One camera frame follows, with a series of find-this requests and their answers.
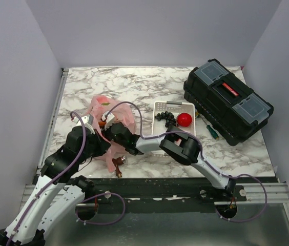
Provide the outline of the red fake pomegranate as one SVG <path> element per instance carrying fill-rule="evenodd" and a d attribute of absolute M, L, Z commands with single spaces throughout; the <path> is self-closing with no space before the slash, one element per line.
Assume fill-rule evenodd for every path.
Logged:
<path fill-rule="evenodd" d="M 181 127 L 189 127 L 192 121 L 192 116 L 188 113 L 183 112 L 177 116 L 177 124 Z"/>

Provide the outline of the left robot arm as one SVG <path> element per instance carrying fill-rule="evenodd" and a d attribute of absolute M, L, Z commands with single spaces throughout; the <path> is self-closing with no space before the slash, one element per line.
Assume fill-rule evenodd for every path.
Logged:
<path fill-rule="evenodd" d="M 94 197 L 93 182 L 74 178 L 80 164 L 104 155 L 110 143 L 97 130 L 76 126 L 64 145 L 49 155 L 33 192 L 13 222 L 0 230 L 0 245 L 44 245 L 45 237 L 79 202 Z"/>

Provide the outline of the pink plastic bag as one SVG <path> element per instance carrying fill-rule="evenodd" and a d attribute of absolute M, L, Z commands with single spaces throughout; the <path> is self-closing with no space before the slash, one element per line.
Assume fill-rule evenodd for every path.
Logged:
<path fill-rule="evenodd" d="M 102 131 L 111 127 L 114 123 L 123 123 L 131 133 L 136 132 L 136 122 L 131 107 L 128 104 L 121 104 L 117 108 L 113 108 L 119 101 L 108 98 L 104 95 L 96 95 L 91 99 L 90 105 L 86 114 L 93 116 L 92 127 L 102 135 Z M 116 154 L 125 154 L 124 147 L 111 142 L 108 151 L 101 157 L 107 164 L 110 173 L 116 170 L 112 159 Z"/>

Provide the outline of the orange fake tangerine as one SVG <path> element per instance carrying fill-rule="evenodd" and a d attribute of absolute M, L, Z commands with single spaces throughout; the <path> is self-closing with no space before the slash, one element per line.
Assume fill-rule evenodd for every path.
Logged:
<path fill-rule="evenodd" d="M 104 122 L 99 122 L 99 127 L 100 128 L 104 128 L 105 127 L 105 123 Z"/>

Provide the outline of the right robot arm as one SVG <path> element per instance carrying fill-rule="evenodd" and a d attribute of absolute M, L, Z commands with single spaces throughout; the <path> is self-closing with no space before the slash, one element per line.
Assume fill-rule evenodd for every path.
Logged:
<path fill-rule="evenodd" d="M 132 155 L 162 150 L 184 166 L 192 166 L 216 188 L 217 197 L 223 201 L 235 195 L 236 182 L 203 155 L 201 142 L 191 133 L 171 126 L 160 135 L 143 137 L 133 134 L 122 123 L 115 123 L 103 130 L 103 136 L 122 146 Z"/>

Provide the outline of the dark fake grape bunch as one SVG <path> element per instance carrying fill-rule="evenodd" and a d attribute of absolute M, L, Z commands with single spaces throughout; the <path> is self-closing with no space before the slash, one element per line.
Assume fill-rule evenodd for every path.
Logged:
<path fill-rule="evenodd" d="M 164 126 L 166 128 L 170 126 L 175 126 L 175 127 L 177 126 L 176 118 L 172 112 L 165 111 L 165 112 L 157 113 L 155 115 L 155 119 L 157 121 L 164 121 L 165 122 Z"/>

